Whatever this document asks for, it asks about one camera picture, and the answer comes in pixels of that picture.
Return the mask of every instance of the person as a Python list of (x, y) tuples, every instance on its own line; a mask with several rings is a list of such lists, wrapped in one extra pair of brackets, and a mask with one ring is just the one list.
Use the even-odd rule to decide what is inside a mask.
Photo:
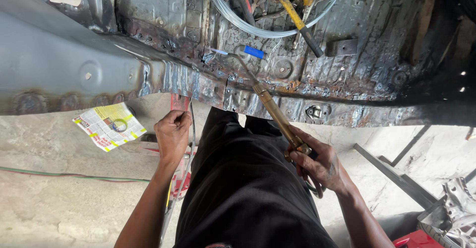
[[(154, 126), (160, 161), (115, 247), (157, 247), (170, 180), (185, 152), (191, 116), (172, 110)], [(191, 166), (177, 248), (337, 247), (321, 225), (305, 180), (333, 190), (354, 247), (394, 247), (367, 208), (336, 151), (289, 129), (319, 155), (292, 151), (274, 121), (212, 107)]]

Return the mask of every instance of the concrete floor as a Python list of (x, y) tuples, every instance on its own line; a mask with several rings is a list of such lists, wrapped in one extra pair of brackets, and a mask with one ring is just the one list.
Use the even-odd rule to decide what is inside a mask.
[[(152, 133), (153, 124), (170, 109), (170, 94), (148, 95), (127, 105)], [(199, 138), (209, 106), (197, 101), (193, 106)], [(108, 153), (102, 151), (71, 121), (82, 112), (0, 117), (0, 166), (107, 177), (152, 176), (158, 157), (139, 154), (137, 141)], [(352, 148), (359, 143), (375, 156), (392, 160), (421, 126), (354, 129), (295, 125), (336, 148), (375, 216), (422, 210)], [(432, 126), (397, 168), (435, 196), (442, 196), (441, 184), (448, 178), (465, 176), (476, 168), (476, 139), (466, 141), (467, 131), (465, 127)], [(0, 171), (0, 247), (112, 247), (146, 185)], [(315, 201), (325, 227), (342, 225), (333, 192), (327, 191), (323, 199)], [(180, 206), (178, 203), (167, 230), (166, 248), (173, 246)]]

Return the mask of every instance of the brass torch handle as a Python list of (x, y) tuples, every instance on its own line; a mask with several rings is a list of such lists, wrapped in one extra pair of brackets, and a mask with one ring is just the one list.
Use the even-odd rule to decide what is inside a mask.
[(255, 82), (253, 85), (254, 91), (258, 94), (259, 99), (263, 102), (266, 110), (269, 112), (273, 120), (281, 129), (284, 137), (288, 140), (289, 144), (294, 150), (300, 151), (306, 155), (311, 153), (311, 149), (304, 143), (298, 136), (296, 136), (291, 130), (289, 130), (289, 121), (284, 116), (281, 109), (274, 102), (271, 95), (268, 93), (262, 83)]

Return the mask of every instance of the newspaper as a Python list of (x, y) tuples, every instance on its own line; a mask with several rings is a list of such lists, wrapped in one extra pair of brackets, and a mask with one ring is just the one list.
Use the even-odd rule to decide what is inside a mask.
[(91, 137), (96, 146), (106, 152), (147, 132), (124, 102), (90, 109), (74, 118), (73, 122)]

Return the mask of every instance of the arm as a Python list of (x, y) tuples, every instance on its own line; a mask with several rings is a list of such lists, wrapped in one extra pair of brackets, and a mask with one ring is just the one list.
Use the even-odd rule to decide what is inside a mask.
[(188, 112), (172, 110), (154, 125), (160, 161), (114, 247), (158, 247), (170, 181), (187, 148), (191, 123)]
[(337, 158), (334, 148), (294, 126), (289, 126), (289, 129), (319, 154), (316, 160), (312, 160), (303, 153), (291, 152), (289, 155), (296, 162), (297, 174), (305, 180), (311, 178), (316, 186), (322, 184), (336, 192), (354, 246), (394, 248), (382, 227), (370, 213), (359, 190)]

